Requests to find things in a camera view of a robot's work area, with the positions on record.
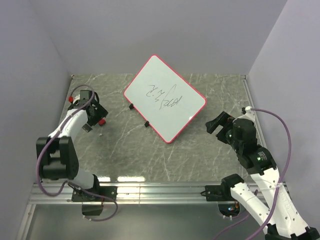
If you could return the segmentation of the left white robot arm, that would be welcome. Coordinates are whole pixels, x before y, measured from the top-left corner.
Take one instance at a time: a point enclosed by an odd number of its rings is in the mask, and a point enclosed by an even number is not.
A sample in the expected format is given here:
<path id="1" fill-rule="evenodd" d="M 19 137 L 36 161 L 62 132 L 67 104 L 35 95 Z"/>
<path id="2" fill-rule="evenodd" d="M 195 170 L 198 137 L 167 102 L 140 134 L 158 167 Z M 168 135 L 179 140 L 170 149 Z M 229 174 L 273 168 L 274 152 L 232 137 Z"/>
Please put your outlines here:
<path id="1" fill-rule="evenodd" d="M 70 96 L 68 100 L 70 106 L 59 126 L 47 137 L 36 141 L 36 182 L 50 197 L 59 193 L 46 191 L 42 180 L 63 180 L 64 184 L 82 192 L 89 201 L 96 201 L 101 196 L 100 182 L 95 174 L 80 168 L 74 140 L 81 130 L 89 132 L 93 126 L 104 124 L 108 111 L 93 90 L 81 90 L 78 97 Z"/>

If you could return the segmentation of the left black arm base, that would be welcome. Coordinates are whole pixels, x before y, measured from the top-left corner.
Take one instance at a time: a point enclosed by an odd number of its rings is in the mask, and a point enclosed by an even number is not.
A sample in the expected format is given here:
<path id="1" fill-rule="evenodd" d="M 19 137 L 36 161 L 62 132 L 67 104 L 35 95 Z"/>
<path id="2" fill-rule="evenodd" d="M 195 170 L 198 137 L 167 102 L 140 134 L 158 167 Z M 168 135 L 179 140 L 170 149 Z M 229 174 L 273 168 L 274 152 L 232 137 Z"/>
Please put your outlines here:
<path id="1" fill-rule="evenodd" d="M 101 186 L 97 193 L 87 193 L 80 189 L 74 189 L 71 201 L 75 203 L 112 202 L 117 198 L 117 186 Z"/>

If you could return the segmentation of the red and black eraser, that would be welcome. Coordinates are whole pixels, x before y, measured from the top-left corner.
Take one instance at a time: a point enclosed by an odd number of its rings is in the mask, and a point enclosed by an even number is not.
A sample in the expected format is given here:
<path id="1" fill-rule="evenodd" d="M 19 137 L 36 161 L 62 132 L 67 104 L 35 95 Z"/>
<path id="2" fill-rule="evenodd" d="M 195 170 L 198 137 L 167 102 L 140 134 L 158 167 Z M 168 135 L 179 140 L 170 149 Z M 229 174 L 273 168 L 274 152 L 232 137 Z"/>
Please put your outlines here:
<path id="1" fill-rule="evenodd" d="M 103 125 L 106 124 L 106 121 L 105 121 L 104 119 L 101 119 L 101 120 L 98 122 L 98 124 L 99 124 L 100 126 L 103 126 Z"/>

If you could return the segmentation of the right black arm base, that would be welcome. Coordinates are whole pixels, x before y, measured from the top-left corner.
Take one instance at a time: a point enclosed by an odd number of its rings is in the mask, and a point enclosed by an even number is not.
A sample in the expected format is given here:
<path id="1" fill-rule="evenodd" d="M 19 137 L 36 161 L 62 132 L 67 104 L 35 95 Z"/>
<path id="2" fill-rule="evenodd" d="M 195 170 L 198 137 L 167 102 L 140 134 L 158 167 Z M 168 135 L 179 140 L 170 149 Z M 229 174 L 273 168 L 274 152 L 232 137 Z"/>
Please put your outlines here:
<path id="1" fill-rule="evenodd" d="M 221 185 L 205 185 L 200 195 L 205 197 L 207 202 L 226 202 L 233 200 L 230 195 L 224 192 Z"/>

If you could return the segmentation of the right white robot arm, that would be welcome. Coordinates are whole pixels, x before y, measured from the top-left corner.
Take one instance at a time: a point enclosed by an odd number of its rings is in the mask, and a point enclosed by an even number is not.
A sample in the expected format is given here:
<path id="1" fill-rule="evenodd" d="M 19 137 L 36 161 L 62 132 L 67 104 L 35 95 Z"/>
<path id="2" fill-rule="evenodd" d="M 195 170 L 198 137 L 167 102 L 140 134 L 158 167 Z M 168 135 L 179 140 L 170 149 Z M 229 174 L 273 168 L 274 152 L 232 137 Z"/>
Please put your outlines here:
<path id="1" fill-rule="evenodd" d="M 233 149 L 265 201 L 261 201 L 257 192 L 252 192 L 236 173 L 223 178 L 219 185 L 206 185 L 200 194 L 208 202 L 241 204 L 259 224 L 259 228 L 248 236 L 249 240 L 260 233 L 264 233 L 266 240 L 318 240 L 319 231 L 301 217 L 284 186 L 287 169 L 279 171 L 271 152 L 258 144 L 256 112 L 258 109 L 251 106 L 242 108 L 239 117 L 223 111 L 205 126 L 209 134 L 221 127 L 216 138 Z"/>

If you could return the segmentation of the white board with pink frame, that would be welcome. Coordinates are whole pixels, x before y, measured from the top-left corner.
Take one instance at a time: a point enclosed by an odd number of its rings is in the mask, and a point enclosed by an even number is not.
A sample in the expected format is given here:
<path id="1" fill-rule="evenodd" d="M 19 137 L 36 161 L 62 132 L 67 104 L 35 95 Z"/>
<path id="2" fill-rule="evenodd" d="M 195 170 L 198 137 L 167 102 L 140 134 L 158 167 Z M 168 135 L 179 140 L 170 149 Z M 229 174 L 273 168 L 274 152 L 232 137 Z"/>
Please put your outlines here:
<path id="1" fill-rule="evenodd" d="M 167 144 L 206 106 L 206 98 L 172 67 L 152 55 L 123 92 Z"/>

